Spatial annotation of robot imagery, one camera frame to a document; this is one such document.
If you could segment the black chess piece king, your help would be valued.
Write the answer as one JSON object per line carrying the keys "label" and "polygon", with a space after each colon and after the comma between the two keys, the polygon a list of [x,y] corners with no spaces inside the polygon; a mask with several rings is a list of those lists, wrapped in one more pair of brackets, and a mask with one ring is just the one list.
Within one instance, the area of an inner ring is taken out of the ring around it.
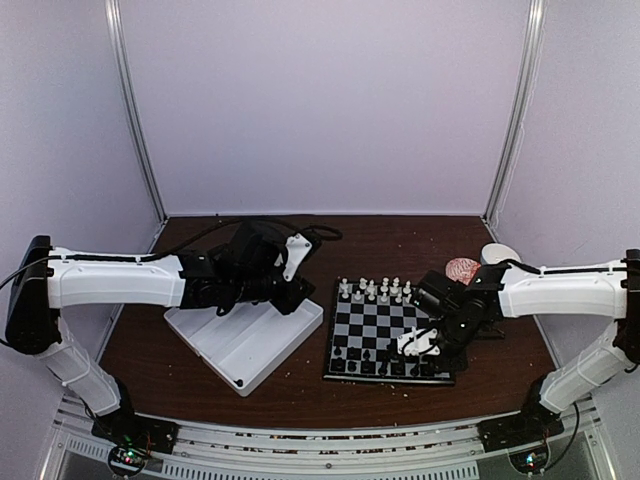
{"label": "black chess piece king", "polygon": [[405,364],[403,362],[396,362],[391,364],[391,373],[394,376],[405,375]]}

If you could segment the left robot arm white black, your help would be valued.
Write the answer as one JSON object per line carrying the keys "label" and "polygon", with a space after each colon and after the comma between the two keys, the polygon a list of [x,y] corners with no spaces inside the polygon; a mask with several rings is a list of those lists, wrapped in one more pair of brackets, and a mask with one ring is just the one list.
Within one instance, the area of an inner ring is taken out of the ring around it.
{"label": "left robot arm white black", "polygon": [[283,220],[234,219],[231,240],[206,252],[191,241],[147,255],[81,253],[31,240],[10,289],[3,345],[41,359],[73,391],[106,433],[123,444],[144,433],[126,386],[106,373],[62,319],[65,307],[148,304],[228,315],[239,304],[268,303],[293,313],[315,290],[298,269],[321,246],[314,226]]}

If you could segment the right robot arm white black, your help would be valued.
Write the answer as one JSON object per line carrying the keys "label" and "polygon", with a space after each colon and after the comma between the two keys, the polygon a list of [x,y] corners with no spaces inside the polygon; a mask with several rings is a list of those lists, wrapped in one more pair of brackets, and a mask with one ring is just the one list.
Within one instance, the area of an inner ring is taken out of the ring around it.
{"label": "right robot arm white black", "polygon": [[513,419],[519,440],[535,440],[551,418],[639,364],[639,252],[586,266],[534,267],[515,259],[480,266],[468,282],[428,272],[410,295],[436,320],[397,339],[400,355],[452,357],[501,320],[603,319],[604,330],[574,358],[531,387]]}

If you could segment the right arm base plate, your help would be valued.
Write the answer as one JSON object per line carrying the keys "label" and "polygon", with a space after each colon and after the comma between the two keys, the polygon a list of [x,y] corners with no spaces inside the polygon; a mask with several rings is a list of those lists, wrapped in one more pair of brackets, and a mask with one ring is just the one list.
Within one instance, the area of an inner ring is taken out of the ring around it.
{"label": "right arm base plate", "polygon": [[493,452],[541,442],[563,433],[564,425],[558,418],[542,421],[517,413],[481,421],[477,429],[484,451]]}

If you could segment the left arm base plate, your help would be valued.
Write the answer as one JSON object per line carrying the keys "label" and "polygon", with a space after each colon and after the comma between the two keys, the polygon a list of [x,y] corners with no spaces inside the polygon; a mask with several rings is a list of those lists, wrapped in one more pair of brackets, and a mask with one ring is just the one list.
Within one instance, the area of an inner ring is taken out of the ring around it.
{"label": "left arm base plate", "polygon": [[179,426],[175,422],[134,414],[115,423],[103,417],[93,421],[91,434],[144,454],[173,452]]}

